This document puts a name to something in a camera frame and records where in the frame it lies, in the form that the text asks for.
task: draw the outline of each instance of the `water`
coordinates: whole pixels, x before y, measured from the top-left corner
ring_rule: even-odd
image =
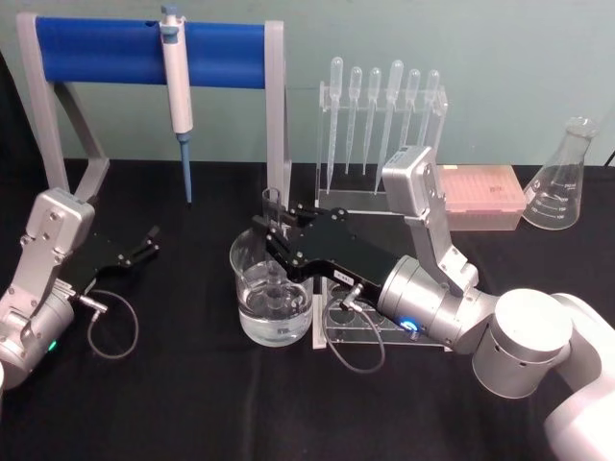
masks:
[[[282,347],[306,334],[311,323],[311,294],[303,285],[288,281],[277,262],[252,266],[243,273],[239,285],[239,320],[253,341]]]

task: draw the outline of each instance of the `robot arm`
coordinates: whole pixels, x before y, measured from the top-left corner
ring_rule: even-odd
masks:
[[[95,233],[88,237],[93,219],[92,205],[60,188],[37,196],[20,239],[21,258],[0,298],[0,361],[6,389],[28,376],[72,322],[71,302],[92,307],[96,318],[107,311],[86,296],[98,276],[128,270],[158,251],[153,235],[148,235],[138,252],[119,257],[108,240]]]
[[[451,242],[431,148],[405,147],[382,178],[392,211],[410,225],[418,260],[397,257],[350,234],[341,208],[305,206],[283,213],[299,226],[286,238],[255,218],[267,251],[293,281],[322,276],[350,289],[398,326],[471,353],[475,375],[491,392],[519,399],[557,369],[575,392],[545,428],[562,460],[615,459],[615,330],[569,295],[517,289],[494,297],[475,288],[476,267]]]

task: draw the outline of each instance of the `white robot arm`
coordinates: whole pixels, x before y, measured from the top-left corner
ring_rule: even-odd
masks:
[[[526,397],[557,370],[574,394],[545,422],[553,452],[562,461],[615,459],[608,423],[615,421],[615,330],[570,295],[477,290],[476,267],[451,241],[433,149],[405,147],[382,179],[391,211],[411,227],[418,260],[349,234],[341,208],[292,207],[284,218],[301,233],[291,240],[259,218],[255,228],[289,279],[333,279],[352,288],[342,306],[356,308],[361,298],[412,334],[472,354],[477,379],[498,396]]]

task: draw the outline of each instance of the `blue padded bar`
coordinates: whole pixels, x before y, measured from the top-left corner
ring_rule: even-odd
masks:
[[[190,84],[265,88],[264,26],[187,22]],[[48,82],[166,85],[157,21],[37,18]]]

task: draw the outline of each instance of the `pipette tip box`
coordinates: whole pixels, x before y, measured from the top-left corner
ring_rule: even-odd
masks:
[[[451,231],[514,231],[526,198],[510,165],[440,165]]]

